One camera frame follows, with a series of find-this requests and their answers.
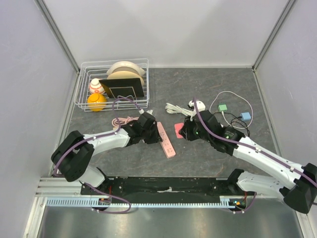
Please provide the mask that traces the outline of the pink power strip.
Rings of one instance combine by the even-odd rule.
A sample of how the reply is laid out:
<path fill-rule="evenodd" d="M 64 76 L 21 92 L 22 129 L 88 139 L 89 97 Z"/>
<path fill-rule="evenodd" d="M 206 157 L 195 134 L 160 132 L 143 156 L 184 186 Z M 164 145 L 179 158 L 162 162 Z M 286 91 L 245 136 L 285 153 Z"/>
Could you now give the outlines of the pink power strip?
<path fill-rule="evenodd" d="M 162 142 L 160 143 L 161 146 L 162 146 L 162 149 L 166 155 L 166 157 L 169 159 L 169 158 L 172 158 L 176 155 L 176 152 L 169 140 L 169 137 L 162 125 L 161 122 L 158 122 L 158 132 L 159 132 L 159 135 L 160 137 L 162 138 Z"/>

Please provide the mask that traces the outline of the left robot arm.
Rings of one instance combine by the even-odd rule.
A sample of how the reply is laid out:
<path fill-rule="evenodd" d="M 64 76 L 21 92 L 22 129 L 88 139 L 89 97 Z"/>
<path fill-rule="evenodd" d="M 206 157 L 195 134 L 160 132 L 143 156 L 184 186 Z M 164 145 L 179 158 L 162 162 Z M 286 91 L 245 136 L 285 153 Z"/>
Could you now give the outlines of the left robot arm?
<path fill-rule="evenodd" d="M 162 142 L 158 123 L 148 112 L 142 113 L 137 120 L 122 125 L 118 130 L 98 134 L 72 131 L 53 152 L 51 161 L 68 182 L 84 182 L 96 194 L 103 195 L 109 188 L 107 177 L 101 170 L 89 165 L 91 158 L 101 152 L 129 147 L 140 141 L 146 144 Z"/>

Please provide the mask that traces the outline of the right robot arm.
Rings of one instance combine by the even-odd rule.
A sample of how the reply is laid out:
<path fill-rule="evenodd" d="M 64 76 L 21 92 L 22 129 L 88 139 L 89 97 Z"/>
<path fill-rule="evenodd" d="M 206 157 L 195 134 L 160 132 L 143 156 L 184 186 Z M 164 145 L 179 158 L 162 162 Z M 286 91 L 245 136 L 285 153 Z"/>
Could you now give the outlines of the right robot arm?
<path fill-rule="evenodd" d="M 235 169 L 227 182 L 228 192 L 242 191 L 275 196 L 293 210 L 308 214 L 317 197 L 317 167 L 284 159 L 261 147 L 250 137 L 230 126 L 223 126 L 209 111 L 187 116 L 178 132 L 184 139 L 204 140 L 216 151 L 246 161 L 264 171 L 266 176 Z"/>

